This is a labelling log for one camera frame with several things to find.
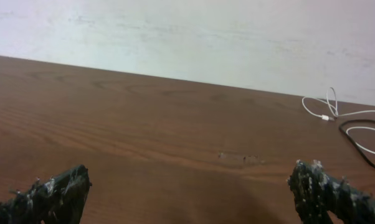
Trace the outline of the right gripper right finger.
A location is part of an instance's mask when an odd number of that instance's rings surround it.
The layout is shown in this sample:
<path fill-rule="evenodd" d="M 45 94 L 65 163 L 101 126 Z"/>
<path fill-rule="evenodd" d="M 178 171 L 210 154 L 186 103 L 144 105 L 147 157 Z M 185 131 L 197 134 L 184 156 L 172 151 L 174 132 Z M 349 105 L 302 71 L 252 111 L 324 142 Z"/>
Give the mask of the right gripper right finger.
<path fill-rule="evenodd" d="M 375 223 L 375 198 L 329 176 L 319 161 L 297 160 L 287 183 L 302 223 L 332 223 L 331 213 L 343 223 Z"/>

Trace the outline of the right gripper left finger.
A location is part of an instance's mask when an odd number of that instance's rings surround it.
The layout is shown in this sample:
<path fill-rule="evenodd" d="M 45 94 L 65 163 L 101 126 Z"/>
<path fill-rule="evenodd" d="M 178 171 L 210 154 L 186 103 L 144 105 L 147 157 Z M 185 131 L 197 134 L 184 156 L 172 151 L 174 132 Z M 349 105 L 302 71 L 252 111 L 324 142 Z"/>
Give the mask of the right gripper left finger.
<path fill-rule="evenodd" d="M 52 176 L 22 192 L 10 190 L 13 198 L 0 202 L 0 224 L 79 224 L 92 183 L 83 165 Z"/>

